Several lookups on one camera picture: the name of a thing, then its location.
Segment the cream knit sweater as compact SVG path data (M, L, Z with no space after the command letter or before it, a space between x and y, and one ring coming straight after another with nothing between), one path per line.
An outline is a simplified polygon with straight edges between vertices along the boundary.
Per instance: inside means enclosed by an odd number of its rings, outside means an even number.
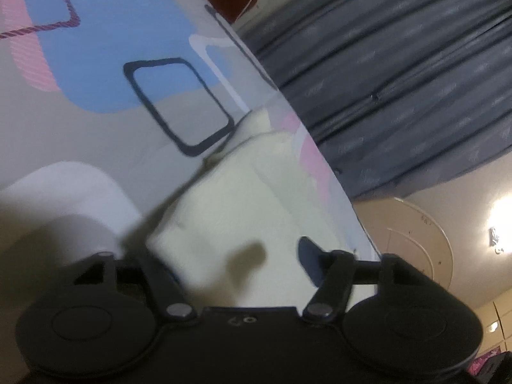
M315 286L302 237L327 252L378 257L297 115L261 108L171 204L147 246L196 307L304 308Z

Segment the cream round headboard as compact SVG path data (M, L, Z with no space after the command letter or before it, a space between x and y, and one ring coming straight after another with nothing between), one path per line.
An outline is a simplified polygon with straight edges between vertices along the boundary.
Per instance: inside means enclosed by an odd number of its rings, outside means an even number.
M353 204L377 247L396 254L444 289L453 277L453 250L441 226L421 208L400 198L382 198Z

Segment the cream wardrobe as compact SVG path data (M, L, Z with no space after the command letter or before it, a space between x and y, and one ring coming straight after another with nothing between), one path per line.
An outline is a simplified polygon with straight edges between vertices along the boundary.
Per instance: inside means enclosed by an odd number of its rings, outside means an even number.
M484 337L477 353L483 356L492 350L511 350L512 335L512 290L507 290L494 300L475 310L484 328Z

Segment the patterned bed sheet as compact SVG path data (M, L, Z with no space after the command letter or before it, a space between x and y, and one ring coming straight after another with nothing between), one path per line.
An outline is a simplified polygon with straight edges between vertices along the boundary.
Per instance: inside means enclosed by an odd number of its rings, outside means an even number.
M27 371L22 311L97 252L154 256L168 208L261 108L294 113L206 0L1 0L2 382Z

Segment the blue grey curtain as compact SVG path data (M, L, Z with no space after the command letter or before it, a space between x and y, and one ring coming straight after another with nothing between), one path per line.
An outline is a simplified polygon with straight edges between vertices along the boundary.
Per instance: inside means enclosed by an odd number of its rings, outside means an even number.
M350 198L511 150L511 0L291 0L240 35Z

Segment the wall lamp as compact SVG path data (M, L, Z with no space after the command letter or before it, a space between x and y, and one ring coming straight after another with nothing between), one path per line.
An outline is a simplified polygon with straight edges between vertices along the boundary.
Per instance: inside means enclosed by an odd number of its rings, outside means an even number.
M505 242L501 239L499 231L495 227L489 228L490 248L497 254L506 252Z

